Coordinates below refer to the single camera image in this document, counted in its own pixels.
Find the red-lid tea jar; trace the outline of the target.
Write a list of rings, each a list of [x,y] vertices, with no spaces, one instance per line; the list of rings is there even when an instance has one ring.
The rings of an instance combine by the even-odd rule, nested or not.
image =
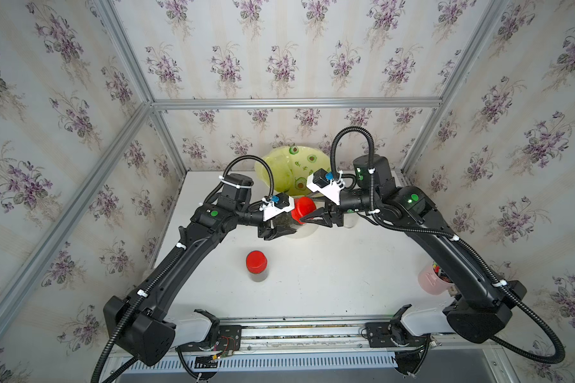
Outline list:
[[[314,212],[316,209],[316,203],[312,199],[303,196],[295,200],[295,208],[291,212],[278,215],[273,219],[273,223],[276,226],[289,226],[291,228],[292,225],[302,225],[300,218]]]
[[[355,212],[345,213],[343,215],[343,226],[345,228],[354,228],[354,226],[359,222],[359,219],[359,215]]]
[[[263,252],[250,252],[246,257],[246,267],[254,282],[263,282],[268,276],[268,259]]]

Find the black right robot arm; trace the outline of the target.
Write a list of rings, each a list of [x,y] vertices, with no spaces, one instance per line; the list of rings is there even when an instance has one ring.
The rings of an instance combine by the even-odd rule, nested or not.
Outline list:
[[[367,141],[366,155],[354,160],[349,187],[337,169],[336,151],[341,139],[359,133]],[[302,218],[303,223],[331,228],[343,226],[346,212],[361,213],[371,224],[402,232],[428,253],[458,289],[458,297],[443,314],[449,327],[466,341],[482,344],[491,340],[509,351],[541,364],[565,360],[565,346],[552,328],[523,301],[525,287],[507,281],[447,224],[432,199],[415,186],[398,187],[387,158],[375,154],[372,134],[359,126],[340,130],[330,149],[330,170],[308,178],[308,188],[324,196],[324,206]],[[530,353],[498,338],[517,307],[549,338],[551,355]]]

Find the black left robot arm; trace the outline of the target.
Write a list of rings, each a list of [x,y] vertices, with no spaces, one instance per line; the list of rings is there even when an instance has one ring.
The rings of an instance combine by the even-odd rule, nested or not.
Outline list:
[[[158,363],[173,346],[176,325],[165,320],[177,294],[202,260],[238,226],[257,228],[259,238],[270,241],[290,234],[280,229],[273,218],[282,214],[279,205],[285,201],[274,193],[275,183],[269,183],[268,194],[261,201],[251,201],[253,180],[241,174],[231,174],[242,161],[261,164],[268,176],[271,167],[258,156],[239,156],[230,162],[219,184],[194,212],[187,227],[179,228],[179,240],[160,266],[134,287],[125,298],[113,296],[103,307],[109,339],[94,367],[91,380],[99,382],[110,353],[120,346],[131,355],[107,380],[114,381],[128,366],[137,361],[145,365]]]

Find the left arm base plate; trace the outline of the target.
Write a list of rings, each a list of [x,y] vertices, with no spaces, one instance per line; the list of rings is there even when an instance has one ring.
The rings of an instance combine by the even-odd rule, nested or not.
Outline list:
[[[201,342],[175,343],[184,353],[211,353],[231,356],[241,348],[243,327],[239,325],[219,325]]]

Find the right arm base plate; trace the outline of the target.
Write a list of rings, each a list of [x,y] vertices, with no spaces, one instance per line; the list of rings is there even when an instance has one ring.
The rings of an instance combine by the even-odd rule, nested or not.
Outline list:
[[[426,336],[412,335],[400,322],[368,322],[361,336],[370,348],[420,348],[426,344]]]

